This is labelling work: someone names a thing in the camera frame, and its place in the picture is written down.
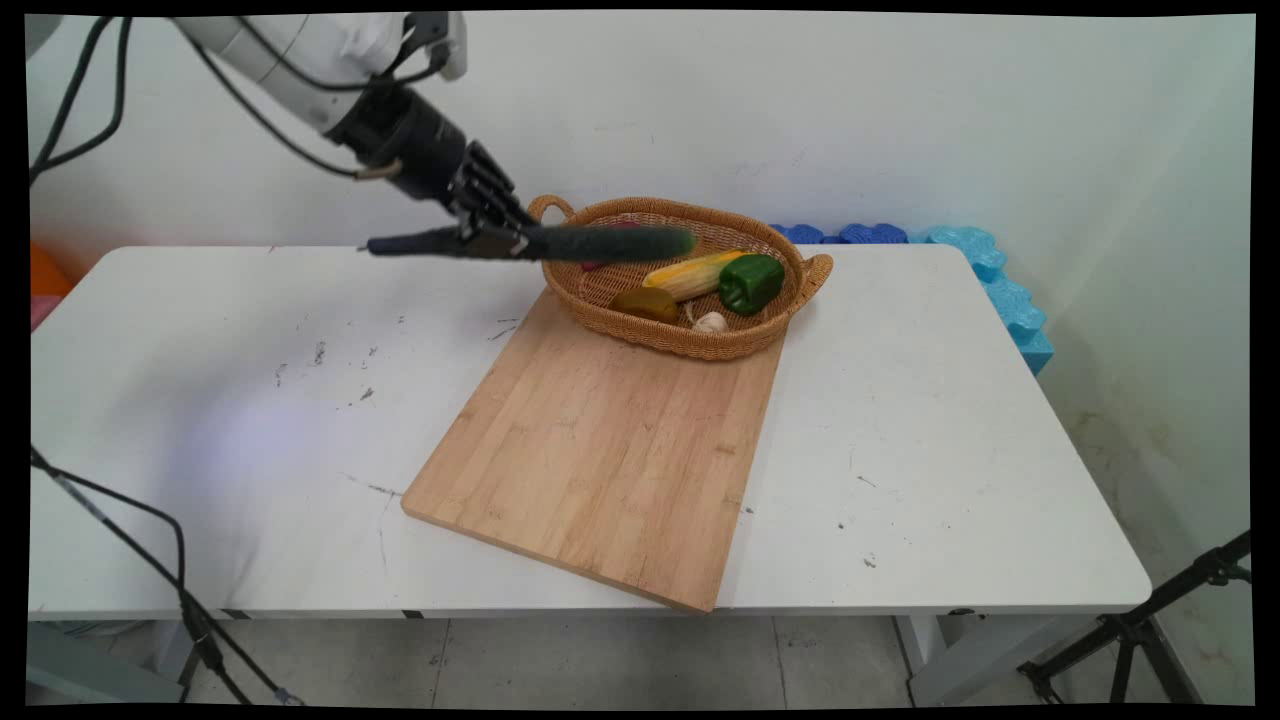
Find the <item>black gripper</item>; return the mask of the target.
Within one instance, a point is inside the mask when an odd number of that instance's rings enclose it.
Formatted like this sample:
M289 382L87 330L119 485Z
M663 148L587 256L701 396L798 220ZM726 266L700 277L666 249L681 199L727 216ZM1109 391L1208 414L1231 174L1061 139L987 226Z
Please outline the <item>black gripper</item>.
M415 88L364 91L328 138L411 199L453 211L462 258L527 259L529 227L539 220L516 197L515 183L483 143L468 141Z

